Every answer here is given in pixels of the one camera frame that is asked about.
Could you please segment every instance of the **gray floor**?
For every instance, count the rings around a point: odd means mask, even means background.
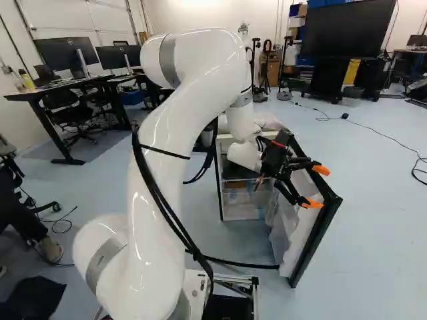
[[[415,156],[369,130],[343,120],[316,121],[315,111],[277,101],[274,94],[270,99],[257,108],[274,112],[296,133],[304,151],[331,169],[326,180],[344,202],[297,289],[290,289],[275,271],[218,266],[215,271],[260,276],[260,319],[425,319],[426,187],[411,177]],[[423,108],[394,99],[377,103],[345,99],[343,105],[298,97],[295,101],[331,117],[347,112],[351,120],[373,126],[427,154],[427,110]],[[82,167],[33,159],[20,159],[19,164],[27,174],[26,190],[39,203],[55,199],[63,204],[64,212],[78,205],[71,218],[80,226],[102,213],[126,211],[130,150],[126,137]],[[193,157],[189,176],[202,161],[200,155]],[[213,169],[202,180],[186,186],[183,196],[183,221],[204,253],[247,262],[272,261],[268,231],[261,223],[220,222]],[[71,249],[72,235],[61,238],[67,250]],[[24,274],[19,270],[29,259],[13,263],[7,283]],[[187,264],[197,267],[190,258]],[[69,285],[52,320],[93,316],[95,299],[74,269],[34,266],[38,269],[32,273],[41,272]]]
[[[126,111],[131,123],[141,123],[142,120],[146,117],[147,112],[141,110],[143,103],[140,103],[135,106],[127,106]],[[114,118],[109,119],[108,121],[104,119],[98,119],[103,126],[111,125]],[[75,133],[66,133],[62,135],[62,139],[66,137],[72,137]],[[92,162],[100,155],[102,155],[107,150],[114,147],[122,139],[129,135],[129,131],[104,131],[104,132],[91,132],[89,136],[92,139],[96,140],[96,144],[80,139],[76,144],[70,148],[71,155],[78,160],[83,160],[85,162]],[[42,143],[36,147],[30,148],[27,152],[22,154],[23,158],[37,159],[37,160],[52,160],[52,159],[62,159],[63,156],[61,152],[56,148],[52,140],[48,140],[45,143]]]

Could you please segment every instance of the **yellow bottle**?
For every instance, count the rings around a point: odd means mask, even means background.
[[[35,90],[34,82],[29,77],[28,73],[24,69],[20,69],[19,75],[21,76],[22,82],[28,90]]]

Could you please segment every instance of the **yellow container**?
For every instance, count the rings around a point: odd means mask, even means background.
[[[346,77],[344,78],[345,85],[354,84],[354,79],[356,78],[356,74],[358,73],[360,62],[361,62],[360,59],[350,60],[350,63],[348,64],[348,68],[347,68]]]
[[[24,69],[19,70],[19,75],[21,76],[22,82],[28,90],[35,90],[35,85],[33,80],[29,77],[28,73]]]

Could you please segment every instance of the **person's leg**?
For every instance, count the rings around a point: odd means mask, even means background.
[[[0,221],[12,225],[25,241],[39,244],[41,253],[50,262],[58,262],[63,255],[58,242],[47,236],[47,228],[19,202],[14,193],[13,182],[0,173]]]

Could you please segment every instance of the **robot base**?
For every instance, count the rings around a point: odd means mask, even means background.
[[[259,319],[258,277],[215,274],[213,282],[216,291],[221,291],[221,294],[214,294],[207,305],[209,277],[204,271],[186,270],[182,290],[189,301],[190,314],[186,319],[173,320]],[[103,308],[99,307],[93,320],[111,319],[102,315]]]

